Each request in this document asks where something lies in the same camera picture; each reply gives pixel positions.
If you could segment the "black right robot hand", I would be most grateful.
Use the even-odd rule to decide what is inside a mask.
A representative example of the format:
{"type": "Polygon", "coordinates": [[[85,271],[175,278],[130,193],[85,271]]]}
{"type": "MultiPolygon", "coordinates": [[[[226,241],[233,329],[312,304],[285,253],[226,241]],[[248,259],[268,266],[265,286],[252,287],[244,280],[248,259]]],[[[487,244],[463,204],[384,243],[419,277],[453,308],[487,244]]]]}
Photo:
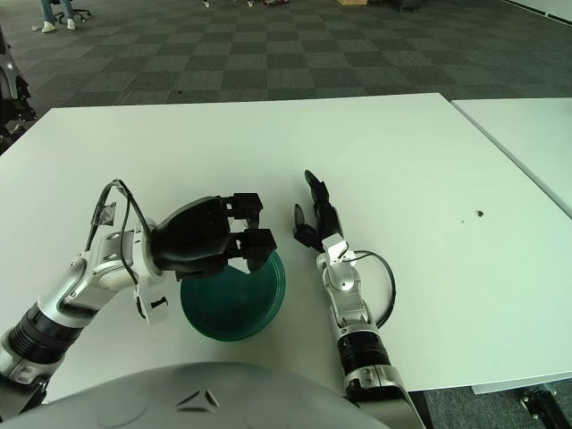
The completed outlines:
{"type": "Polygon", "coordinates": [[[334,234],[343,235],[341,222],[336,208],[330,202],[330,194],[325,182],[320,181],[309,170],[305,170],[304,175],[313,200],[315,226],[306,222],[303,209],[300,204],[296,203],[294,205],[293,237],[307,248],[323,253],[324,239],[334,234]]]}

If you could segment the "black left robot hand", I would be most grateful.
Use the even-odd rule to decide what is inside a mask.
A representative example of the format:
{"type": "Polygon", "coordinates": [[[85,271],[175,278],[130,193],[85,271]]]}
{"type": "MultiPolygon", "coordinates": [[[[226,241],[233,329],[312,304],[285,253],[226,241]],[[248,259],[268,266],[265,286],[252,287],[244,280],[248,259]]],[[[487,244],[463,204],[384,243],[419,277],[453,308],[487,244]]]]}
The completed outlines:
{"type": "Polygon", "coordinates": [[[151,231],[153,262],[179,280],[219,274],[235,259],[256,272],[277,249],[272,232],[259,226],[262,210],[257,193],[192,201],[151,231]]]}

